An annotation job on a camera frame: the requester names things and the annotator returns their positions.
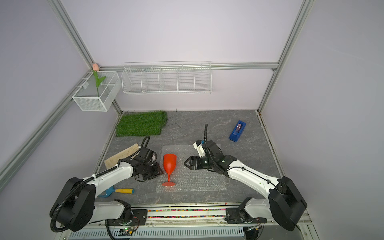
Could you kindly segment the clear bubble wrap sheet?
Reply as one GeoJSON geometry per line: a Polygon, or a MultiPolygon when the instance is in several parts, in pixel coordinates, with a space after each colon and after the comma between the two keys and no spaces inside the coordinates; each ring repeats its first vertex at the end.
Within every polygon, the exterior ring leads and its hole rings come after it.
{"type": "Polygon", "coordinates": [[[162,147],[162,156],[174,154],[177,156],[177,165],[171,174],[171,182],[175,185],[171,187],[163,186],[168,180],[167,173],[156,178],[158,181],[156,192],[204,192],[204,191],[225,191],[227,189],[227,178],[217,173],[207,170],[191,171],[184,166],[184,161],[190,156],[197,156],[198,152],[192,145],[170,145],[162,147]]]}

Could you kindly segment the red plastic wine glass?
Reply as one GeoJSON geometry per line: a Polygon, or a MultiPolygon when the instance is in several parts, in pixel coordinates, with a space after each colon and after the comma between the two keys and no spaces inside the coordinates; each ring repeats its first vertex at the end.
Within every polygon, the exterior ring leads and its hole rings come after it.
{"type": "Polygon", "coordinates": [[[168,181],[165,183],[162,183],[165,187],[172,187],[175,185],[175,183],[171,182],[171,174],[175,170],[177,165],[177,156],[174,154],[166,154],[163,157],[163,167],[165,172],[168,175],[168,181]]]}

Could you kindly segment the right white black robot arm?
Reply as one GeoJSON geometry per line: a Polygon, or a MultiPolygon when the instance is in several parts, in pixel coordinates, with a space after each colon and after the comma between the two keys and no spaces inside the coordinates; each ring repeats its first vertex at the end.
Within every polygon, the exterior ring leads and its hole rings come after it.
{"type": "Polygon", "coordinates": [[[198,155],[190,156],[184,162],[188,169],[208,170],[239,181],[266,199],[259,204],[256,199],[247,197],[237,208],[227,209],[225,221],[228,224],[250,224],[272,219],[288,231],[297,228],[308,205],[290,178],[271,177],[231,155],[224,155],[214,141],[208,140],[208,126],[205,126],[203,139],[197,140],[193,146],[198,155]]]}

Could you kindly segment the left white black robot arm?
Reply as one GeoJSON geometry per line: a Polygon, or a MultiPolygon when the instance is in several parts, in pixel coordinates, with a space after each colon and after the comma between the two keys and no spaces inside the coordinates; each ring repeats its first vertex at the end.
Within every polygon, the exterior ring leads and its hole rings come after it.
{"type": "Polygon", "coordinates": [[[87,178],[69,179],[50,210],[51,231],[77,232],[89,223],[100,221],[131,223],[135,216],[129,203],[119,199],[102,203],[96,202],[96,198],[123,180],[134,178],[142,183],[163,174],[157,153],[148,148],[149,141],[150,137],[146,136],[136,152],[119,159],[112,168],[87,178]]]}

